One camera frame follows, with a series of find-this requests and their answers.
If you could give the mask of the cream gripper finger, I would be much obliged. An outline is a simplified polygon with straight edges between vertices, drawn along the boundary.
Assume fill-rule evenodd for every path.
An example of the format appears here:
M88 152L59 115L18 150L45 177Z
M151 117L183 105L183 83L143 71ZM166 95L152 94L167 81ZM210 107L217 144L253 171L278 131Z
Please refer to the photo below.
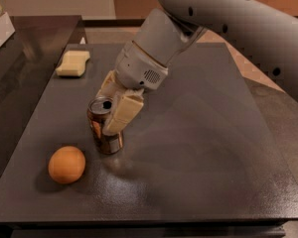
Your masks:
M109 116L102 132L106 136L120 133L141 111L144 106L143 89L127 89L116 92Z
M106 78L104 79L100 89L98 90L97 97L109 97L112 98L116 92L122 91L123 86L116 79L116 73L114 70L111 70Z

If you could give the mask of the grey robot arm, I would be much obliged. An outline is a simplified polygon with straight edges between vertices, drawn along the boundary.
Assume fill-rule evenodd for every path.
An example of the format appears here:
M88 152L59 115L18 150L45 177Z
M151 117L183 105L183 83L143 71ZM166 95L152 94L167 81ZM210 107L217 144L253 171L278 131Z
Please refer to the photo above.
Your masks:
M121 132L157 89L181 52L212 31L275 78L298 102L298 18L256 0L158 0L97 92L113 100L102 133Z

